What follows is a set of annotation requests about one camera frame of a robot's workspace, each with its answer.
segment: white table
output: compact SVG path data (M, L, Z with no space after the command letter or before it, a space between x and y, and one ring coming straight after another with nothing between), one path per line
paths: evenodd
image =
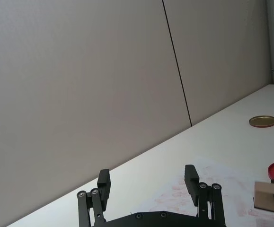
M269 181L267 168L274 162L274 126L264 129L250 126L248 120L256 115L274 116L274 85L266 86L113 169L105 218L112 220L129 215L174 174L184 172L185 164L192 164L198 156L250 171L259 179ZM90 191L96 183L95 179L9 227L78 227L76 194L80 190Z

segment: gold lid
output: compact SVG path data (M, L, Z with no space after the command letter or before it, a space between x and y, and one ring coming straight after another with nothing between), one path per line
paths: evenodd
M253 118L250 118L249 124L258 128L271 127L274 126L274 117L267 115L255 116Z

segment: screw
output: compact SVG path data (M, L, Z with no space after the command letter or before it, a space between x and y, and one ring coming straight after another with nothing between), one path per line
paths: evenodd
M141 213L137 213L137 214L136 214L136 218L137 218L137 219L141 219L141 218L142 218L142 214L141 214Z
M220 185L214 184L214 185L213 185L213 188L214 188L214 189L220 189Z
M161 215L161 217L163 217L163 218L166 217L166 213L165 213L165 212L162 212L160 215Z
M92 190L91 193L94 194L94 195L97 194L98 193L98 189Z
M200 184L200 188L206 188L206 184L205 183L201 183Z

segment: table surface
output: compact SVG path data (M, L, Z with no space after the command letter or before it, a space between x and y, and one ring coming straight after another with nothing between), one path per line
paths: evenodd
M110 171L111 191L104 216L129 215L196 157L212 159L259 179L268 179L274 162L274 126L255 128L248 120L274 116L274 85L268 85L199 124ZM80 190L90 191L97 179L9 225L9 227L78 227Z

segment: paper sheet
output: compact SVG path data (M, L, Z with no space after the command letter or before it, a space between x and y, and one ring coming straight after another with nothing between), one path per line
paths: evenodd
M251 176L237 173L229 167L213 161L198 158L193 162L200 181L208 185L219 183L222 186L222 199L226 226L228 227L274 227L274 213L254 208L254 183L259 181ZM182 174L174 176L154 196L133 210L136 212L169 211L195 216L194 206Z

